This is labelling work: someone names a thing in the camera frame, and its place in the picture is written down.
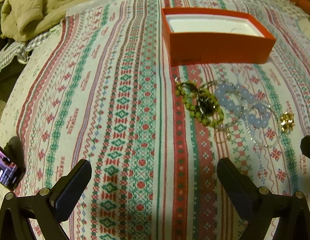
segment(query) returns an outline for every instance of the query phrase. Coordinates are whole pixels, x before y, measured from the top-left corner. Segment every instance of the black clamp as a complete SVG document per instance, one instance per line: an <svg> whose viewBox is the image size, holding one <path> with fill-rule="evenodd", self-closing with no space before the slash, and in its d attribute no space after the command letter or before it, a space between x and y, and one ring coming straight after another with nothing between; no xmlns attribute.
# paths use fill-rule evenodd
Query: black clamp
<svg viewBox="0 0 310 240"><path fill-rule="evenodd" d="M47 240L69 240L60 226L68 220L92 176L89 161L80 160L52 189L34 196L5 195L0 209L0 240L36 240L29 219L36 219Z"/></svg>
<svg viewBox="0 0 310 240"><path fill-rule="evenodd" d="M273 218L280 218L273 240L310 240L310 211L304 194L272 194L256 187L228 158L217 163L217 176L239 217L248 221L240 240L263 240Z"/></svg>

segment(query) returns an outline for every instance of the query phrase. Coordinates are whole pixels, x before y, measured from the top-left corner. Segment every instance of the blue bead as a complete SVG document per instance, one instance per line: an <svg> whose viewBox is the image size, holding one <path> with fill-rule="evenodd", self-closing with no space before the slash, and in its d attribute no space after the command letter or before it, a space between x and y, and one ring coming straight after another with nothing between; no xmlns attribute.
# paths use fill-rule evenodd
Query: blue bead
<svg viewBox="0 0 310 240"><path fill-rule="evenodd" d="M238 89L238 90L241 90L241 89L242 89L242 85L239 84L239 83L237 83L237 84L235 85L235 87L236 87L236 89Z"/></svg>
<svg viewBox="0 0 310 240"><path fill-rule="evenodd" d="M261 106L263 106L263 104L257 103L257 104L255 104L255 105L253 106L253 108L259 109Z"/></svg>
<svg viewBox="0 0 310 240"><path fill-rule="evenodd" d="M215 94L216 97L220 98L220 97L223 97L225 95L225 92L226 92L226 90L217 88L214 91L214 94Z"/></svg>
<svg viewBox="0 0 310 240"><path fill-rule="evenodd" d="M269 120L271 118L271 113L270 112L264 112L263 113L263 120Z"/></svg>
<svg viewBox="0 0 310 240"><path fill-rule="evenodd" d="M263 119L262 121L261 121L261 126L262 126L262 128L267 128L268 127L268 119Z"/></svg>
<svg viewBox="0 0 310 240"><path fill-rule="evenodd" d="M246 89L246 88L241 89L240 93L242 94L242 97L245 99L247 99L249 94L250 94L248 89Z"/></svg>
<svg viewBox="0 0 310 240"><path fill-rule="evenodd" d="M254 114L249 114L248 115L248 123L249 124L255 124L256 122L256 116Z"/></svg>
<svg viewBox="0 0 310 240"><path fill-rule="evenodd" d="M235 103L233 100L228 100L228 104L226 105L226 109L228 111L233 111L235 109Z"/></svg>
<svg viewBox="0 0 310 240"><path fill-rule="evenodd" d="M240 114L240 111L242 110L242 106L240 106L240 105L236 105L235 107L234 107L234 109L233 109L233 111L234 111L234 115L239 115Z"/></svg>
<svg viewBox="0 0 310 240"><path fill-rule="evenodd" d="M259 107L258 107L258 110L259 110L259 112L260 112L260 113L262 113L262 114L263 114L264 112L266 112L266 111L267 111L267 107L266 107L266 106L264 106L264 105L261 105L261 106L259 106Z"/></svg>
<svg viewBox="0 0 310 240"><path fill-rule="evenodd" d="M235 87L233 87L232 85L228 85L227 86L227 91L230 92L230 93L234 93Z"/></svg>
<svg viewBox="0 0 310 240"><path fill-rule="evenodd" d="M258 129L261 128L262 120L260 118L257 118L255 120L254 126Z"/></svg>
<svg viewBox="0 0 310 240"><path fill-rule="evenodd" d="M220 98L218 98L218 103L220 104L220 106L226 107L227 102L228 102L228 100L227 100L227 98L225 98L225 97L220 97Z"/></svg>
<svg viewBox="0 0 310 240"><path fill-rule="evenodd" d="M253 94L250 94L250 95L246 98L246 100L247 100L247 102L248 102L249 104L253 104L253 103L256 102L256 98L255 98L255 96L254 96Z"/></svg>

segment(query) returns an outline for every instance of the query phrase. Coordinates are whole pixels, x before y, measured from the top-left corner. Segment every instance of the bedspread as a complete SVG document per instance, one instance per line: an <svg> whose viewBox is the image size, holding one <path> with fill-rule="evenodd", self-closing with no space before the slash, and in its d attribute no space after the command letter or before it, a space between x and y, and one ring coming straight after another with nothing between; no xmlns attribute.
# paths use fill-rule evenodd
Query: bedspread
<svg viewBox="0 0 310 240"><path fill-rule="evenodd" d="M252 14L277 39L269 61L171 68L160 16L169 6ZM213 129L192 119L175 96L176 76L198 85L240 82L277 114L295 113L296 126L272 149L253 145L243 121L231 128L230 141L219 143L224 135L215 140ZM25 78L33 80L26 91ZM294 18L267 3L100 1L63 20L60 42L33 78L18 80L7 104L13 101L14 110L4 111L0 142L13 135L11 127L23 142L27 174L18 195L52 187L79 159L92 164L92 180L62 224L71 239L238 239L245 223L215 173L223 157L275 194L303 191L310 207L310 161L299 149L310 135L310 42ZM232 118L226 113L225 121ZM274 141L274 122L255 135Z"/></svg>

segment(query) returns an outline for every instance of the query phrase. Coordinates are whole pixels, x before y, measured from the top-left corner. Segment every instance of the crystal bracelet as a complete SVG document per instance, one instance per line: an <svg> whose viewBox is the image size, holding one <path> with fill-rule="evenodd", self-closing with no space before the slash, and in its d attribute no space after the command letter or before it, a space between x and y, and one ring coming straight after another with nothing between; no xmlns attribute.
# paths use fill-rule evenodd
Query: crystal bracelet
<svg viewBox="0 0 310 240"><path fill-rule="evenodd" d="M276 141L272 145L261 143L252 135L250 124L248 122L248 114L249 114L250 110L258 103L266 106L266 108L269 109L271 112L273 112L275 117L276 117L276 124L277 124L278 132L277 132ZM278 117L277 113L275 112L274 108L269 103L261 101L261 100L256 100L255 103L249 105L248 109L244 112L244 115L245 115L245 125L246 125L247 132L249 134L251 141L253 141L254 144L256 144L257 146L259 146L261 148L274 148L279 143L280 135L281 135L281 125L280 125L280 121L279 121L279 117Z"/></svg>

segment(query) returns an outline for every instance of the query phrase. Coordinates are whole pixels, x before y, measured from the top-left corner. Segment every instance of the jewelry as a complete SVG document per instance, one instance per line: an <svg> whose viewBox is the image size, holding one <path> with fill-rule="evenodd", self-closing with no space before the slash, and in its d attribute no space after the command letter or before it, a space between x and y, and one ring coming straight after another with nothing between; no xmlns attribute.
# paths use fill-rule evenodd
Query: jewelry
<svg viewBox="0 0 310 240"><path fill-rule="evenodd" d="M294 114L289 114L288 112L282 114L280 117L280 125L282 132L293 130L293 126L295 125Z"/></svg>
<svg viewBox="0 0 310 240"><path fill-rule="evenodd" d="M242 87L241 84L235 85L236 89L240 92L240 95L242 96L243 100L246 100L249 104L253 104L256 102L255 96L248 91L248 89L245 89ZM227 110L233 111L235 115L239 114L240 105L235 105L233 100L227 100L225 97L226 92L232 92L232 90L228 90L227 88L223 87L223 85L220 85L214 92L214 94L217 96L218 99L220 99L222 102L219 102L221 106L226 107ZM266 112L267 108L261 103L258 103L254 106L254 108L258 109L259 113L262 114L261 118L256 118L255 115L250 114L248 117L248 122L250 124L253 124L256 128L267 128L269 119L271 117L271 114L269 112ZM245 120L245 115L241 114L241 118Z"/></svg>
<svg viewBox="0 0 310 240"><path fill-rule="evenodd" d="M185 108L189 110L190 116L196 118L204 126L217 128L217 126L220 125L224 120L224 113L218 104L216 96L211 94L209 90L205 89L204 87L198 89L196 84L191 81L178 82L178 80L179 78L175 79L177 87L175 93L177 96L182 95L182 101L185 105ZM188 87L190 90L190 96L186 94L183 86ZM189 98L196 99L196 106L189 102ZM213 116L215 112L218 113L219 119L209 119L209 117Z"/></svg>
<svg viewBox="0 0 310 240"><path fill-rule="evenodd" d="M270 110L271 112L274 113L275 117L276 117L276 123L277 123L277 129L278 129L278 132L277 132L277 137L276 137L276 141L271 145L271 144L263 144L261 142L259 142L252 134L252 131L250 129L250 123L248 121L249 119L249 111L254 108L257 104L262 104L263 106L266 107L266 110ZM279 140L280 140L280 135L281 135L281 124L279 122L279 117L278 115L276 114L274 108L271 106L271 105L267 105L265 102L261 101L261 100L256 100L255 103L253 104L250 104L249 107L247 108L247 110L245 111L245 125L246 125L246 129L247 129L247 132L250 136L250 139L253 141L254 144L256 144L257 146L261 147L261 148L274 148L278 143L279 143Z"/></svg>
<svg viewBox="0 0 310 240"><path fill-rule="evenodd" d="M236 88L236 86L233 83L228 82L226 80L209 81L209 82L201 85L199 87L199 89L203 89L205 86L207 86L209 88L210 86L214 86L214 85L219 85L218 90L215 91L215 96L216 96L216 94L221 95L221 94L225 94L226 92L230 92L230 93L233 93L233 94L239 96L241 101L243 100L243 97L242 97L241 93L239 92L238 88ZM227 134L227 139L230 139L231 133L229 131L229 127L234 126L236 123L238 123L238 121L241 118L241 115L244 111L244 106L243 105L242 106L236 106L232 100L228 101L227 98L225 98L225 97L219 97L218 102L219 102L220 106L226 107L226 109L228 109L229 111L234 111L234 112L236 111L236 113L234 113L237 116L236 119L234 119L232 122L227 123L227 124L220 124L217 127L218 130L223 131Z"/></svg>

